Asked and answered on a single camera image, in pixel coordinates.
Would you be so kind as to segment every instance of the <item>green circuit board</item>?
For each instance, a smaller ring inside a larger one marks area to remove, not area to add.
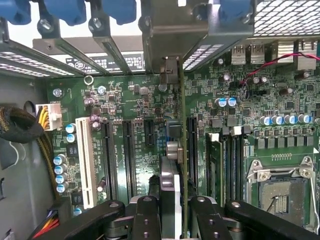
[[[310,71],[309,78],[297,80],[296,72],[292,70],[266,68],[256,76],[266,77],[267,83],[250,89],[268,90],[268,94],[251,96],[248,100],[241,101],[240,89],[232,87],[233,83],[242,80],[255,68],[254,65],[208,65],[199,71],[185,74],[185,113],[180,111],[179,85],[169,85],[168,90],[162,92],[158,89],[158,75],[96,77],[92,85],[86,85],[83,78],[48,80],[48,99],[50,103],[61,103],[63,119],[63,129],[52,132],[54,152],[65,154],[68,151],[69,143],[64,128],[66,125],[74,123],[76,118],[89,117],[98,111],[102,121],[113,124],[118,199],[127,204],[128,172],[123,121],[129,120],[133,126],[135,195],[146,195],[149,178],[159,175],[159,159],[166,154],[166,119],[175,119],[185,114],[188,177],[194,180],[198,195],[215,197],[221,205],[227,200],[239,199],[266,211],[271,207],[272,213],[312,229],[315,227],[312,195],[316,200],[317,210],[319,208],[319,128],[314,123],[320,117],[319,72]],[[224,74],[228,74],[230,79],[221,81]],[[104,94],[98,93],[100,86],[105,87]],[[285,96],[279,94],[283,88],[292,88],[293,93]],[[53,96],[54,89],[60,89],[63,96]],[[217,107],[216,99],[231,97],[237,100],[235,107]],[[86,98],[94,99],[95,104],[85,106]],[[310,123],[263,126],[260,122],[261,117],[300,114],[310,116]],[[152,120],[154,123],[155,141],[152,146],[146,145],[145,120]],[[220,120],[221,126],[214,125],[213,120]],[[228,121],[232,122],[232,126],[246,127],[248,132],[240,138],[231,137],[230,132],[223,135],[223,128],[229,124]],[[192,126],[196,130],[190,135]],[[219,140],[209,144],[208,134],[219,134]],[[103,138],[102,131],[92,131],[97,184],[105,176],[104,168],[108,164],[103,151]],[[313,194],[310,179],[301,177],[272,177],[268,181],[248,183],[248,172],[255,160],[259,160],[267,170],[278,168],[279,171],[285,167],[299,167],[306,156],[312,159],[316,169],[312,172],[315,188]],[[212,159],[215,160],[214,167],[208,165]],[[193,161],[196,164],[194,171],[191,169]],[[80,166],[76,157],[68,157],[66,164],[69,188],[64,194],[70,195],[81,189]],[[274,189],[278,191],[276,196],[272,194]],[[99,192],[99,202],[105,199],[108,199],[107,194]],[[290,205],[286,203],[288,201],[297,204]]]

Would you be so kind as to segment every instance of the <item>pci slot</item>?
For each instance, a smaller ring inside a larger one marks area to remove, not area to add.
[[[118,179],[117,165],[115,157],[115,142],[113,125],[111,121],[103,121],[102,131],[102,149],[104,156],[104,174],[106,183],[106,198],[108,200],[118,199]]]
[[[84,209],[97,205],[94,147],[89,117],[75,119]]]
[[[123,150],[128,200],[137,195],[134,129],[131,120],[122,121]]]
[[[197,137],[197,118],[186,118],[187,130],[187,158],[189,176],[198,189],[198,137]]]

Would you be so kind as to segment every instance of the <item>perforated metal panel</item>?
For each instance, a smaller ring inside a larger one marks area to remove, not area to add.
[[[320,0],[264,0],[256,12],[254,36],[320,35]]]

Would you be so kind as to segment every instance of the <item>gray case wall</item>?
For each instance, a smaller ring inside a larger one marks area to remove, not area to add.
[[[44,80],[19,79],[0,75],[0,105],[23,108],[26,101],[34,104],[47,102]],[[26,157],[5,170],[0,167],[0,180],[4,178],[4,199],[0,200],[0,240],[11,230],[15,240],[26,240],[41,223],[53,203],[47,166],[36,142],[23,145]],[[11,161],[16,156],[6,155]]]

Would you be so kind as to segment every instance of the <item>white pci slot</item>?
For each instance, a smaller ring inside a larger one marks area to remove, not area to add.
[[[75,119],[84,209],[97,205],[94,149],[89,117]]]

